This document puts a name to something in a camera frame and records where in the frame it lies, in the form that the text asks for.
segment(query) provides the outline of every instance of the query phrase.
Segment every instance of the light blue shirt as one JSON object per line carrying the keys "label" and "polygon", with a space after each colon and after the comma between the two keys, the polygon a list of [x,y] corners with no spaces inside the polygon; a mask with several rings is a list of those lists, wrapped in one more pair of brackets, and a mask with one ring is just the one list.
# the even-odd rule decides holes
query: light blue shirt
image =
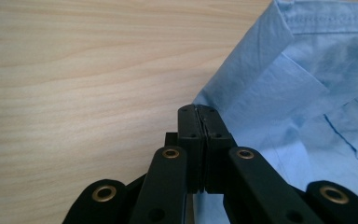
{"label": "light blue shirt", "polygon": [[[289,184],[358,195],[358,3],[272,2],[194,104],[216,108]],[[221,195],[195,202],[197,223],[229,223]]]}

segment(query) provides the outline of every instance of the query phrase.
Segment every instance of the blue fabric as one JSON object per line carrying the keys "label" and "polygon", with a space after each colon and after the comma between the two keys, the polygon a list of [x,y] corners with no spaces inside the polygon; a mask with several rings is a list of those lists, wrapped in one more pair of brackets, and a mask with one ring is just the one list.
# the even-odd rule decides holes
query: blue fabric
{"label": "blue fabric", "polygon": [[[358,194],[358,3],[272,2],[194,104],[216,108],[289,184]],[[195,202],[197,223],[228,223],[221,195]]]}

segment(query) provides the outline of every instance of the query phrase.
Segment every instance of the metal rivet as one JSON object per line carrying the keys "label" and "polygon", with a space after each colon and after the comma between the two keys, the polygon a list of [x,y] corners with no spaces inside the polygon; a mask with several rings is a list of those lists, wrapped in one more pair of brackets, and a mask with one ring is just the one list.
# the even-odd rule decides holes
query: metal rivet
{"label": "metal rivet", "polygon": [[320,192],[327,200],[333,203],[344,204],[350,201],[350,199],[344,192],[331,186],[321,187]]}
{"label": "metal rivet", "polygon": [[164,156],[167,159],[175,159],[179,156],[179,151],[176,149],[165,149],[162,152],[162,156]]}
{"label": "metal rivet", "polygon": [[103,185],[98,187],[92,192],[92,199],[98,203],[107,202],[115,197],[117,190],[115,187],[110,185]]}
{"label": "metal rivet", "polygon": [[255,154],[251,150],[241,149],[241,150],[237,151],[237,156],[239,156],[243,159],[249,160],[249,159],[253,158],[255,156]]}

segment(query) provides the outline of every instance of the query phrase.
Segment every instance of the light wood surface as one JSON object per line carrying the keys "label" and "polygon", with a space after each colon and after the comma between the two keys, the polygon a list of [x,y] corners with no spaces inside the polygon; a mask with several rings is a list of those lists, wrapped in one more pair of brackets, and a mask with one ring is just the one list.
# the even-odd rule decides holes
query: light wood surface
{"label": "light wood surface", "polygon": [[0,1],[0,223],[147,171],[269,1]]}

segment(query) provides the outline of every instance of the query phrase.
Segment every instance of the wooden table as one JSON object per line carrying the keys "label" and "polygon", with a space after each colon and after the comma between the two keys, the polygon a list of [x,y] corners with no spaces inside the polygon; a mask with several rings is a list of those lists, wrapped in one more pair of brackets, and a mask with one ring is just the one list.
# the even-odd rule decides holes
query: wooden table
{"label": "wooden table", "polygon": [[147,171],[267,0],[0,1],[0,223]]}

